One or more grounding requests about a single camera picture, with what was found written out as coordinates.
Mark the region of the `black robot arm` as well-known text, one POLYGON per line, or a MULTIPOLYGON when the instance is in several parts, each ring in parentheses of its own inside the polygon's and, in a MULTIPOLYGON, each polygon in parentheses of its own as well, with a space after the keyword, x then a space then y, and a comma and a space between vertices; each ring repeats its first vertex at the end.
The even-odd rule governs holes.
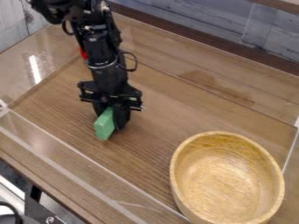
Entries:
POLYGON ((142 109, 142 92, 130 86, 126 67, 128 52, 120 49, 121 32, 108 0, 26 0, 31 9, 78 43, 92 79, 77 84, 78 98, 92 104, 98 116, 112 110, 112 122, 121 130, 130 112, 142 109))

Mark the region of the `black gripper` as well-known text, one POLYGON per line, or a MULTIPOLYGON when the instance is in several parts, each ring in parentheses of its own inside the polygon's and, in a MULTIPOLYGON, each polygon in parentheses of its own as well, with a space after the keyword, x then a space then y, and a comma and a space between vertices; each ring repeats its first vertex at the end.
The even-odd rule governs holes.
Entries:
POLYGON ((88 63, 92 73, 92 80, 80 81, 78 98, 82 102, 89 102, 97 116, 105 111, 106 107, 113 106, 113 121, 117 130, 121 130, 130 119, 130 109, 142 109, 141 96, 138 89, 128 83, 125 62, 116 62, 101 66, 88 63))

